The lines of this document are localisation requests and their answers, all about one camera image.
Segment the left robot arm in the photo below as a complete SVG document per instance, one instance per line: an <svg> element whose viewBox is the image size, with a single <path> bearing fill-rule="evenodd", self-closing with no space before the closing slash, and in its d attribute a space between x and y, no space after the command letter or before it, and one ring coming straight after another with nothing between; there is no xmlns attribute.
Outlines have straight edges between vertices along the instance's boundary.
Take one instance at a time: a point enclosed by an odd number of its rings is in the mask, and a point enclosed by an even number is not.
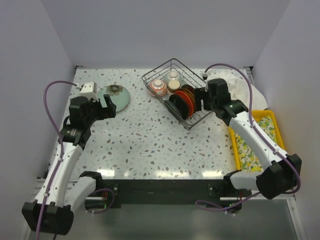
<svg viewBox="0 0 320 240"><path fill-rule="evenodd" d="M111 199L115 199L115 193L104 187L99 172L83 172L76 184L68 189L75 164L91 136L91 127L96 121L116 116L116 105L110 96L105 94L103 98L106 107L99 99L85 96L70 100L69 116L58 135L57 155L33 202L25 202L21 210L36 239L40 233L65 236L72 227L75 212L89 195L108 192Z"/></svg>

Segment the yellow patterned plate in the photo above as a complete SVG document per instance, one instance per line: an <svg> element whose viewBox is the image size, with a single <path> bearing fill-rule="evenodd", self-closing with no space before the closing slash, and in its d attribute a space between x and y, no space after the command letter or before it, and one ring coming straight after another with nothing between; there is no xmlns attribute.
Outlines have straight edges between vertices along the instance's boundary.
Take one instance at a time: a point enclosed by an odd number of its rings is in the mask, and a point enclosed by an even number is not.
<svg viewBox="0 0 320 240"><path fill-rule="evenodd" d="M191 85L184 84L181 86L180 90L187 94L187 96L191 99L191 102L193 104L193 112L197 112L197 103L196 103L196 98L194 95L194 88Z"/></svg>

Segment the red floral plate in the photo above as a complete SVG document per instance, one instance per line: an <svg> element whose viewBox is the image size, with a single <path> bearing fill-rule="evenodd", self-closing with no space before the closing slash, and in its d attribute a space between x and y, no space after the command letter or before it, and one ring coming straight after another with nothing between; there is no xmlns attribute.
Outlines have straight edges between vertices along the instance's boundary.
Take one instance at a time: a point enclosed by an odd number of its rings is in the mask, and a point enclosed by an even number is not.
<svg viewBox="0 0 320 240"><path fill-rule="evenodd" d="M192 103L192 106L193 106L193 113L195 113L196 112L196 102L195 102L194 94L190 90L188 90L186 88L181 88L180 91L185 93L188 96L188 98L191 100L191 103Z"/></svg>

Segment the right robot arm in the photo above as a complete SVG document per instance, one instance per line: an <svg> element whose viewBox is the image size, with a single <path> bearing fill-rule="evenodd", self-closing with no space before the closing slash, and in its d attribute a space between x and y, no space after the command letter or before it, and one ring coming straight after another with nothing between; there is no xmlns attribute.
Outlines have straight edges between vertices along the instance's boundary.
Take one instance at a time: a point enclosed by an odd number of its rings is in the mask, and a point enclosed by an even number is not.
<svg viewBox="0 0 320 240"><path fill-rule="evenodd" d="M217 118L232 128L247 143L262 165L263 172L234 171L227 174L223 192L230 197L241 189L259 191L271 200L301 185L302 160L278 146L256 123L250 110L240 100L233 100L227 82L209 80L205 87L194 90L196 109L213 111Z"/></svg>

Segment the green floral plate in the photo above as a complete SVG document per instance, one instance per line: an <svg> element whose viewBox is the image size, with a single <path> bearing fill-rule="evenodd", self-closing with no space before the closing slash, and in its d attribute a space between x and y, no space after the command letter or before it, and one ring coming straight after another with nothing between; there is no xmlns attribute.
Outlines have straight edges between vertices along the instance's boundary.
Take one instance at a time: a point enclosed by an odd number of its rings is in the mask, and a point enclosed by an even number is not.
<svg viewBox="0 0 320 240"><path fill-rule="evenodd" d="M112 84L102 87L98 93L98 98L104 98L105 94L109 94L112 102L116 105L116 112L124 110L130 102L130 93L122 85Z"/></svg>

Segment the orange plate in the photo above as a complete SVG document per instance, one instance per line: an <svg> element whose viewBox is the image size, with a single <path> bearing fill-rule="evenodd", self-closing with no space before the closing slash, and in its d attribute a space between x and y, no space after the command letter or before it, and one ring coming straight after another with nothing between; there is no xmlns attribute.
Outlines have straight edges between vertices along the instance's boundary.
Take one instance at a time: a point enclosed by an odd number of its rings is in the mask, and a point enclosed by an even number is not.
<svg viewBox="0 0 320 240"><path fill-rule="evenodd" d="M186 103L187 108L188 108L188 117L191 117L193 115L193 104L189 97L183 93L182 91L178 90L174 93L175 95L179 96L182 98L182 100Z"/></svg>

